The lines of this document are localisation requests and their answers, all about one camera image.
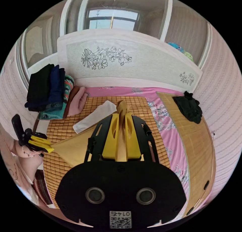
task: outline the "bed headboard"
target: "bed headboard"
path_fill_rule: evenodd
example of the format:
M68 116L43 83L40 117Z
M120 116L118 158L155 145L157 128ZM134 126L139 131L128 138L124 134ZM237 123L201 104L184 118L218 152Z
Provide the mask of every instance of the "bed headboard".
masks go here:
M89 29L58 38L58 63L77 85L162 87L193 92L202 71L181 52L145 34Z

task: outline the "window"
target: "window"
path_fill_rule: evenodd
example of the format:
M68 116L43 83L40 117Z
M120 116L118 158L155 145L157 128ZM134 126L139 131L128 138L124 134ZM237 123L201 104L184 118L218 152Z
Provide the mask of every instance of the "window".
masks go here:
M139 14L127 10L90 10L87 12L85 29L125 29L134 30Z

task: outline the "navy blue clothing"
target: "navy blue clothing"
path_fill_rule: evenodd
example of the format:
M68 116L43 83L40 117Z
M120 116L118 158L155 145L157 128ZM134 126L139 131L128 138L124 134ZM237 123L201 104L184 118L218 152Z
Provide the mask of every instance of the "navy blue clothing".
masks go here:
M51 69L49 74L50 92L48 99L43 102L27 102L24 106L28 108L29 111L40 112L43 111L43 107L49 104L62 103L64 98L64 80L64 68L59 68L59 65L56 65Z

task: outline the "brown cloth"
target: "brown cloth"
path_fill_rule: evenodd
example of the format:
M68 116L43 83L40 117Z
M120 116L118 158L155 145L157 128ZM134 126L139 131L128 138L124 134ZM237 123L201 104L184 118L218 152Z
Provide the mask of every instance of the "brown cloth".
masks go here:
M124 136L124 118L125 114L129 111L129 107L125 101L121 101L117 104L117 111L119 113L120 122L120 132L118 141L118 161L126 161L126 146L125 146L125 136ZM71 167L75 167L84 162L86 155L88 138L91 137L96 125L82 131L76 136L73 136L64 141L60 141L52 144L54 152L56 152L65 162L67 162Z
M66 105L66 108L64 111L63 119L66 119L68 112L69 112L71 101L73 100L75 95L78 93L79 89L80 89L80 87L74 86L73 89L71 90L71 92L69 94L68 102L67 102L67 105Z

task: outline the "label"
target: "label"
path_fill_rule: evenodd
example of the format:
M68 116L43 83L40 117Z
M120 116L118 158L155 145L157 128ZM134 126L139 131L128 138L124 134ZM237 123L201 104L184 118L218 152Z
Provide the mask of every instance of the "label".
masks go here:
M132 228L131 211L110 211L109 218L111 229Z

